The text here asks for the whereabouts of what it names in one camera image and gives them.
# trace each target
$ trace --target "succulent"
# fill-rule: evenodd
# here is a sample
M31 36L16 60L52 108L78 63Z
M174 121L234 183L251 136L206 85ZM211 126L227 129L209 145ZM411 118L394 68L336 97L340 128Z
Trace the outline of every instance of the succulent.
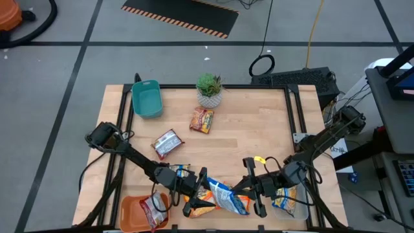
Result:
M221 91L221 77L210 73L202 74L196 86L203 96L215 96Z

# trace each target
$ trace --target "yellow label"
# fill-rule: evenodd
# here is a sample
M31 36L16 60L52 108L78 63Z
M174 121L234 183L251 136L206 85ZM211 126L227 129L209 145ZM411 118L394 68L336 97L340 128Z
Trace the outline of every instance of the yellow label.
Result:
M255 161L259 161L259 162L261 162L263 164L266 164L266 160L264 158L260 157L260 156L255 156L254 157L254 160Z

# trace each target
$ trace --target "potted plant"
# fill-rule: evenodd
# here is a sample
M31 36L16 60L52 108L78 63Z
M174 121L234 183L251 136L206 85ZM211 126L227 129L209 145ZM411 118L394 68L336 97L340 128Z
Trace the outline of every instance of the potted plant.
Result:
M221 77L214 74L202 74L197 80L197 99L206 108L217 107L220 104L223 89Z

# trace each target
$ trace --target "white plant pot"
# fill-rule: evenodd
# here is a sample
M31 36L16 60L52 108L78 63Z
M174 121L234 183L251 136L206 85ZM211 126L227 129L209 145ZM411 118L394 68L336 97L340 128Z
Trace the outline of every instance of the white plant pot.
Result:
M213 108L217 107L220 102L221 98L223 97L223 89L220 90L220 93L215 96L203 96L199 90L197 90L197 99L199 100L200 105L202 105L205 108Z

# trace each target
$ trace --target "orange plastic container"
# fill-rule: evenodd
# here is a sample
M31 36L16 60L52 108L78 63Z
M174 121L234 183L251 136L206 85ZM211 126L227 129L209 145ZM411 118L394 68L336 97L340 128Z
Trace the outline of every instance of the orange plastic container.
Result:
M0 30L12 30L21 21L19 5L14 0L0 0Z
M127 196L122 200L120 228L123 232L130 233L151 230L145 212L140 205L140 200L147 197L150 197L150 195L138 197ZM161 198L165 206L169 206L168 196L161 193ZM167 212L167 219L157 226L157 229L164 228L168 224L168 219L169 211Z

